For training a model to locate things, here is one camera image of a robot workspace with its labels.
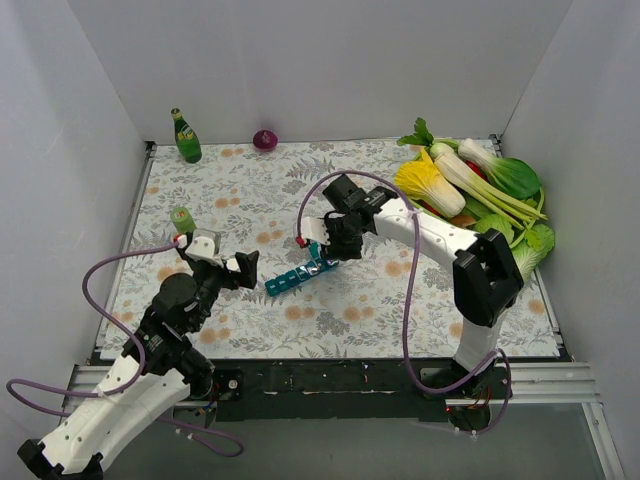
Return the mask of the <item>green glass bottle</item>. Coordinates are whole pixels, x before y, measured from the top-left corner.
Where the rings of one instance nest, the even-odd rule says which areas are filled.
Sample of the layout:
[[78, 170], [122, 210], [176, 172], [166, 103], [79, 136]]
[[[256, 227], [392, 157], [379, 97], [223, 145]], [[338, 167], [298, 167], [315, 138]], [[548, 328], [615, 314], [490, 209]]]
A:
[[180, 155], [187, 163], [199, 162], [202, 158], [202, 150], [195, 131], [186, 122], [179, 108], [173, 108], [171, 116], [174, 123], [175, 143]]

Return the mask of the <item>green can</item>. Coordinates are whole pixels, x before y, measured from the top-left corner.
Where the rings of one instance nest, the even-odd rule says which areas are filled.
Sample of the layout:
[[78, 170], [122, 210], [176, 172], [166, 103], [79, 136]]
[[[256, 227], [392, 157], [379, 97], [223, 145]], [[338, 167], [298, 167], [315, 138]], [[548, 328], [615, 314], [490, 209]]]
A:
[[186, 207], [176, 207], [170, 213], [170, 220], [178, 234], [192, 233], [196, 229], [195, 221]]

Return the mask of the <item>purple onion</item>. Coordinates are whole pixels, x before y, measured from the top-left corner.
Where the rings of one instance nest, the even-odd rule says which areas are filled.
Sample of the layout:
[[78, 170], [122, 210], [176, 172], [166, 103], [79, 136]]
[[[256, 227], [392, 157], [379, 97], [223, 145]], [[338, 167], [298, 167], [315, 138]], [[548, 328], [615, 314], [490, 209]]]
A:
[[269, 152], [277, 147], [278, 137], [270, 130], [260, 130], [254, 134], [252, 143], [257, 150]]

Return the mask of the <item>yellow napa cabbage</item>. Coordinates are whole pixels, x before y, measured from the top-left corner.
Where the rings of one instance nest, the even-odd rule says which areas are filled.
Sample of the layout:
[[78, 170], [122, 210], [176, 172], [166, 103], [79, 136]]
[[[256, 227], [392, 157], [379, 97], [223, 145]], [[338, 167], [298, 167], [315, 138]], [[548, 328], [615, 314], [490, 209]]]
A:
[[466, 205], [463, 196], [443, 176], [425, 148], [398, 169], [394, 183], [410, 199], [425, 202], [444, 218], [455, 217]]

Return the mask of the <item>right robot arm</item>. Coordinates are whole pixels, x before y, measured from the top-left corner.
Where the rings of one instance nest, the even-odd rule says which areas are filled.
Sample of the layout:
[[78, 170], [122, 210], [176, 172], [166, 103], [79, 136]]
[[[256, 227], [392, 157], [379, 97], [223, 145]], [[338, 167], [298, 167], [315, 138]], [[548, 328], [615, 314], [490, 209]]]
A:
[[475, 233], [419, 211], [386, 181], [366, 192], [351, 176], [349, 171], [331, 175], [322, 194], [333, 209], [321, 219], [300, 221], [301, 236], [320, 243], [325, 259], [347, 261], [360, 258], [363, 237], [371, 233], [411, 247], [416, 258], [426, 256], [450, 273], [463, 319], [452, 365], [428, 381], [412, 367], [407, 372], [426, 394], [479, 395], [489, 384], [486, 370], [500, 353], [503, 315], [524, 285], [506, 238], [494, 229]]

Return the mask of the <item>teal pill organizer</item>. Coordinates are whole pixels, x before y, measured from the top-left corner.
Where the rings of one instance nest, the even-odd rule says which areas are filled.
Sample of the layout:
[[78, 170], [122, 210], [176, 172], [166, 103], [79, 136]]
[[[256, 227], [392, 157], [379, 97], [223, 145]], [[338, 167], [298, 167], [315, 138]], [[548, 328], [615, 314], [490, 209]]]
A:
[[339, 265], [338, 260], [327, 260], [321, 256], [321, 245], [318, 243], [311, 243], [307, 250], [310, 254], [308, 262], [264, 283], [268, 296], [275, 297], [292, 290]]

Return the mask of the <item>bok choy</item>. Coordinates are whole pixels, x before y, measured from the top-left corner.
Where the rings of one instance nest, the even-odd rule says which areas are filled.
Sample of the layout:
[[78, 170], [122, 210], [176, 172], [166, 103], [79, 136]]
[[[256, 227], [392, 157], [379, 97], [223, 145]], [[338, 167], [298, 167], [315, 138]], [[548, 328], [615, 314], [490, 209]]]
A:
[[515, 199], [528, 199], [541, 187], [537, 174], [524, 161], [497, 157], [475, 140], [463, 140], [457, 152], [463, 160], [479, 167], [492, 186]]

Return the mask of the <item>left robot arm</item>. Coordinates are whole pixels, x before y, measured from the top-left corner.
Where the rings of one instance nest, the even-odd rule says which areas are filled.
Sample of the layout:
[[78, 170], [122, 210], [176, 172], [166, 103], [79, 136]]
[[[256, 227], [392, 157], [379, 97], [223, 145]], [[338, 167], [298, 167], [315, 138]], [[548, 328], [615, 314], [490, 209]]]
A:
[[253, 289], [259, 254], [211, 263], [179, 252], [189, 272], [166, 277], [105, 377], [59, 426], [18, 456], [38, 479], [100, 479], [115, 457], [176, 403], [207, 399], [214, 365], [191, 343], [224, 289]]

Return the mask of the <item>green lettuce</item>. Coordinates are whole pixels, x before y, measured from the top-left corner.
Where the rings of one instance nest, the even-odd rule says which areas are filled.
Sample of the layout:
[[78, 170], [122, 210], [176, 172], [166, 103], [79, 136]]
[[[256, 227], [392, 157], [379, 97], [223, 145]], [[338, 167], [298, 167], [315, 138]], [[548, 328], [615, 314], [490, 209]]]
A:
[[506, 217], [491, 211], [472, 197], [466, 199], [466, 206], [462, 210], [463, 216], [469, 216], [473, 221], [467, 229], [484, 233], [490, 229], [501, 232], [512, 250], [528, 247], [535, 252], [549, 252], [555, 246], [555, 233], [538, 219], [523, 222], [523, 228], [514, 226]]

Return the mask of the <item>red pepper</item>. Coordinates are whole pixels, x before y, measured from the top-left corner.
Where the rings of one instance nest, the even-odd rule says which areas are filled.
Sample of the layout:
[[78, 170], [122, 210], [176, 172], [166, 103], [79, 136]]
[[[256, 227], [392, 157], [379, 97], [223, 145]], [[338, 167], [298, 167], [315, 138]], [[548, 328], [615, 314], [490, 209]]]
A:
[[480, 178], [482, 178], [485, 182], [488, 181], [488, 177], [486, 173], [475, 163], [469, 160], [465, 160], [464, 163]]

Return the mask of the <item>floral table mat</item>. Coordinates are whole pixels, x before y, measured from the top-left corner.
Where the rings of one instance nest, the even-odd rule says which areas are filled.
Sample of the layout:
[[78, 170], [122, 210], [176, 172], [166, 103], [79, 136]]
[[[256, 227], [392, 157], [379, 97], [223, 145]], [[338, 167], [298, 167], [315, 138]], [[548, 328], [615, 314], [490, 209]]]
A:
[[260, 253], [259, 285], [224, 291], [191, 338], [212, 359], [450, 357], [463, 319], [450, 274], [416, 258], [411, 247], [366, 236], [363, 256], [270, 297], [264, 283], [305, 264], [295, 241], [299, 213], [330, 208], [317, 187], [349, 170], [357, 185], [392, 180], [417, 151], [392, 140], [285, 143], [270, 153], [248, 145], [209, 145], [187, 163], [173, 146], [158, 146], [131, 233], [133, 256], [113, 291], [115, 323], [104, 329], [100, 356], [116, 358], [128, 330], [168, 276], [186, 263], [164, 245], [174, 236], [170, 213], [186, 207], [196, 225], [220, 233], [221, 250]]

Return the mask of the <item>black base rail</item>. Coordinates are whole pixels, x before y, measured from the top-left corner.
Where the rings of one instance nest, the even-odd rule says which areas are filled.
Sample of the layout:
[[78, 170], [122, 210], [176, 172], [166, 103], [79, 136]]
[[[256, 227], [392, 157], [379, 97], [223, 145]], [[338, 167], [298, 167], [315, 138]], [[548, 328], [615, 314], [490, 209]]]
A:
[[224, 360], [214, 389], [179, 402], [174, 419], [206, 427], [249, 420], [416, 419], [445, 422], [452, 405], [485, 411], [504, 399], [503, 364], [452, 392], [427, 394], [400, 358]]

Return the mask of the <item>parsley leaf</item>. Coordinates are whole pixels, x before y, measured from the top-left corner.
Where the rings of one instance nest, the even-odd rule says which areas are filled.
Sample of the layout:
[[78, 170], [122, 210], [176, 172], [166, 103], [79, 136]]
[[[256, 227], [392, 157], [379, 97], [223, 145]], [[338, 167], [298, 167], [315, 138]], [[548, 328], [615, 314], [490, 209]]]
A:
[[401, 136], [396, 143], [399, 146], [414, 145], [420, 147], [430, 147], [434, 142], [434, 136], [429, 131], [425, 119], [418, 117], [413, 125], [413, 133]]

